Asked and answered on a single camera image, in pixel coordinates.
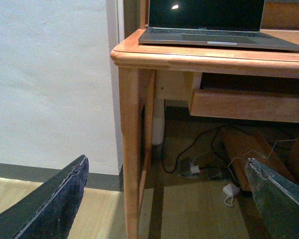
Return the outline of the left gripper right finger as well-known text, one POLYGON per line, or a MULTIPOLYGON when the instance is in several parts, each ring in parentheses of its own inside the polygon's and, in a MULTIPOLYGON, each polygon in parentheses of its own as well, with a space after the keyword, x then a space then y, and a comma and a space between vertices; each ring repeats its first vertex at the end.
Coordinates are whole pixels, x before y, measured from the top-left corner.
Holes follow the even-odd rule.
POLYGON ((271 237, 299 239, 299 186, 255 158, 248 158, 245 172, 271 237))

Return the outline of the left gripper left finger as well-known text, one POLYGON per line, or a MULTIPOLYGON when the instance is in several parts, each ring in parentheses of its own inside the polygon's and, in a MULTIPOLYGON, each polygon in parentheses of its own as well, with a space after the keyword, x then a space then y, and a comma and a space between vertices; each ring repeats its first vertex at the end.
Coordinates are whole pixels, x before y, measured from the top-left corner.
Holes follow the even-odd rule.
POLYGON ((66 239, 83 199, 89 161, 79 156, 0 214, 0 239, 66 239))

